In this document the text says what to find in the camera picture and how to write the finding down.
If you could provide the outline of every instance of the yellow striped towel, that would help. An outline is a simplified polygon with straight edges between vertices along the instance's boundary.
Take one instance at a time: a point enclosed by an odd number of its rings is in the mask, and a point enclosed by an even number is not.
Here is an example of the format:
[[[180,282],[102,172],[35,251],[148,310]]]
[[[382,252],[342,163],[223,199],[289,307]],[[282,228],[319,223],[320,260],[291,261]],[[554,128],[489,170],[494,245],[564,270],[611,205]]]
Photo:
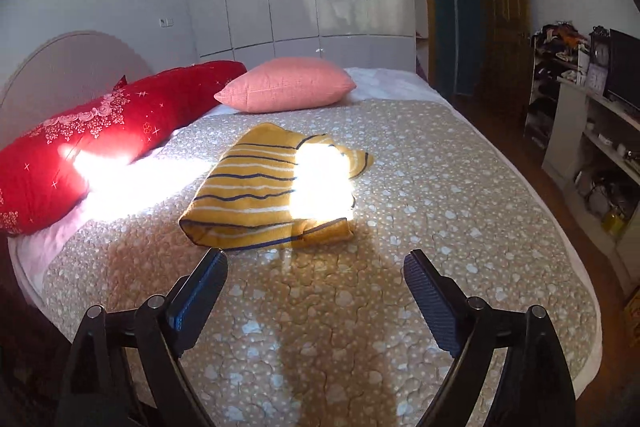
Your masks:
[[[351,237],[350,180],[372,156],[262,123],[225,153],[182,214],[196,245],[247,250]]]

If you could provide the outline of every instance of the headboard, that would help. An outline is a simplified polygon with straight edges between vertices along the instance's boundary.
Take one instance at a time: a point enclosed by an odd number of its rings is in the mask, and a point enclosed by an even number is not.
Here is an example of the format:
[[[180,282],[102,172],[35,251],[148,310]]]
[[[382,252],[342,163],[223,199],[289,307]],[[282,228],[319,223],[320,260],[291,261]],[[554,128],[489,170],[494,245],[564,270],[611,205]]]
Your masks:
[[[116,37],[77,31],[45,42],[0,87],[0,149],[54,114],[108,92],[123,74],[134,82],[152,71]]]

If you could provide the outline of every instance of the red pillow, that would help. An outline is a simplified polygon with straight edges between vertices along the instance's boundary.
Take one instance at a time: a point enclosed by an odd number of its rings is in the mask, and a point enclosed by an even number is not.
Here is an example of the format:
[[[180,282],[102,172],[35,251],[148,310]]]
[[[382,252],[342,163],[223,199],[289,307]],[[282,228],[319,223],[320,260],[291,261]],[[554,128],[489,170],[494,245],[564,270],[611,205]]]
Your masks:
[[[124,86],[129,86],[129,83],[127,82],[127,75],[123,74],[122,78],[120,80],[118,80],[118,83],[113,86],[113,89],[111,89],[112,91],[115,91],[117,89],[122,89]]]
[[[240,62],[229,60],[163,71],[18,138],[0,151],[0,232],[33,233],[62,219],[93,176],[157,147],[218,105],[214,95],[243,73]]]

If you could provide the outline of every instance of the clothes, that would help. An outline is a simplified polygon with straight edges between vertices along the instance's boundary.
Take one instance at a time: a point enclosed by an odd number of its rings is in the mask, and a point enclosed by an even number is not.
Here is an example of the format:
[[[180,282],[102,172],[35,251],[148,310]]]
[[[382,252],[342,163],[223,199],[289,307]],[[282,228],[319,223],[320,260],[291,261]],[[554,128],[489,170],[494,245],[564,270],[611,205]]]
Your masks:
[[[223,155],[182,217],[196,245],[247,250],[351,237],[349,180],[371,165],[326,134],[305,137],[263,123]]]

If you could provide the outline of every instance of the bedspread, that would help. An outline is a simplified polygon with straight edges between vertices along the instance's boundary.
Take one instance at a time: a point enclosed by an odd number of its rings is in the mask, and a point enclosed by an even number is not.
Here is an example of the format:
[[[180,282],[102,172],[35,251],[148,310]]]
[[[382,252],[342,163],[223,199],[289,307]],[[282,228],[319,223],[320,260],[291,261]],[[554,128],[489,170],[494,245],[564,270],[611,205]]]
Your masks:
[[[204,160],[200,177],[145,212],[88,223],[50,265],[43,301],[69,339],[92,304],[139,306],[196,266],[205,250],[177,220],[215,160],[265,121],[331,133],[376,161],[353,181],[352,241],[229,254],[225,288],[182,358],[217,425],[415,425],[452,359],[402,278],[413,248],[493,307],[543,305],[580,378],[596,343],[597,304],[553,219],[468,123],[431,102],[369,100],[192,124],[158,159]],[[496,351],[469,425],[484,421],[503,361]]]

